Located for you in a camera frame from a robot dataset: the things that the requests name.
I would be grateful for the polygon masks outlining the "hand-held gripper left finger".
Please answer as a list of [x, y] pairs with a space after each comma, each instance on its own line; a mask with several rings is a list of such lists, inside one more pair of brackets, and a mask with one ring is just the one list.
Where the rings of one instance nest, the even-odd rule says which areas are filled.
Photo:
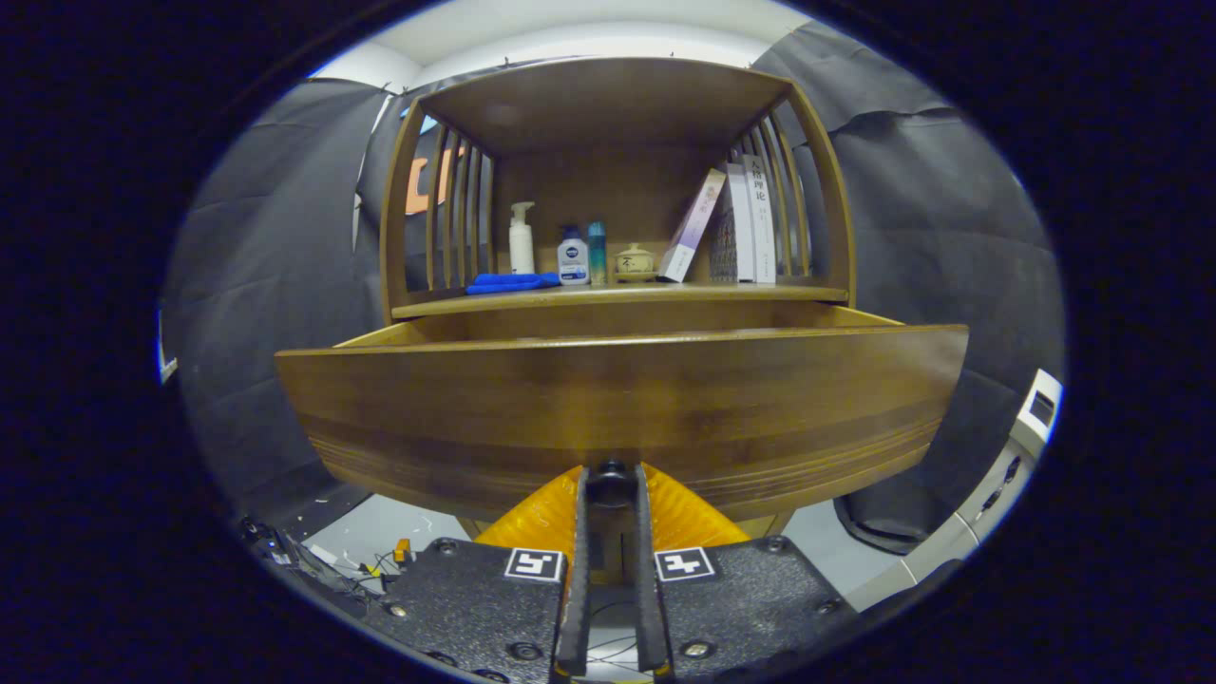
[[461, 683], [565, 683], [589, 649], [589, 471], [561, 473], [473, 542], [413, 554], [366, 626]]

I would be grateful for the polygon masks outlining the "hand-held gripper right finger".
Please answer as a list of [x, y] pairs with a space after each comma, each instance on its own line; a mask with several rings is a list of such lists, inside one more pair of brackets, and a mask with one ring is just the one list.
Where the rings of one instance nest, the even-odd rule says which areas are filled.
[[657, 680], [775, 680], [854, 637], [858, 612], [795, 542], [748, 537], [648, 465], [635, 477], [636, 654]]

